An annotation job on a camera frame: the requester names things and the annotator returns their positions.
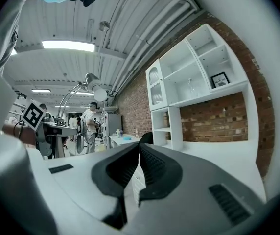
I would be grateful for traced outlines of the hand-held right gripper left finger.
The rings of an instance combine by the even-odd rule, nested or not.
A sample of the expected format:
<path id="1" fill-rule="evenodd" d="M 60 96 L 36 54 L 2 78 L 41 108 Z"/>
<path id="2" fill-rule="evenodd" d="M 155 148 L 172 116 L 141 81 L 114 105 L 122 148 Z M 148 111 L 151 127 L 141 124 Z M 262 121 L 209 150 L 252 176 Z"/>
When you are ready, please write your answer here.
<path id="1" fill-rule="evenodd" d="M 137 144 L 108 151 L 44 160 L 27 149 L 34 192 L 40 199 L 30 210 L 31 233 L 36 235 L 139 235 L 134 220 L 122 223 L 124 193 L 103 194 L 93 181 L 93 167 L 123 154 L 136 155 Z"/>

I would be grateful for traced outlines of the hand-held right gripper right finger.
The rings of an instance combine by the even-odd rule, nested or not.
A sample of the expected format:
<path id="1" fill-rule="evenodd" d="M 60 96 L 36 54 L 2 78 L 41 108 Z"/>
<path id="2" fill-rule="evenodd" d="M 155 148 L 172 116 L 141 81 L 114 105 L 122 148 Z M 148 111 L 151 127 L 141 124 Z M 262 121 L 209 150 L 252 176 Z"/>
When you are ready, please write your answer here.
<path id="1" fill-rule="evenodd" d="M 127 235 L 219 235 L 251 218 L 265 201 L 214 163 L 140 144 L 146 188 L 123 227 Z"/>

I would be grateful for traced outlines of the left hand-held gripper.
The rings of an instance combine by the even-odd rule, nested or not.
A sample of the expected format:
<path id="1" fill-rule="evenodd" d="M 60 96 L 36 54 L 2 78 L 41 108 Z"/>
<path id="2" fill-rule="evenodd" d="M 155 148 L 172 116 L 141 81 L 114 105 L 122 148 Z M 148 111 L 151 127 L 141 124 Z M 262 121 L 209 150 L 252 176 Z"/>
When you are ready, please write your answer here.
<path id="1" fill-rule="evenodd" d="M 51 122 L 49 113 L 43 110 L 34 100 L 25 108 L 22 120 L 35 131 L 36 148 L 43 157 L 54 155 L 54 158 L 65 157 L 64 140 L 77 133 L 77 130 L 64 126 L 61 119 Z"/>

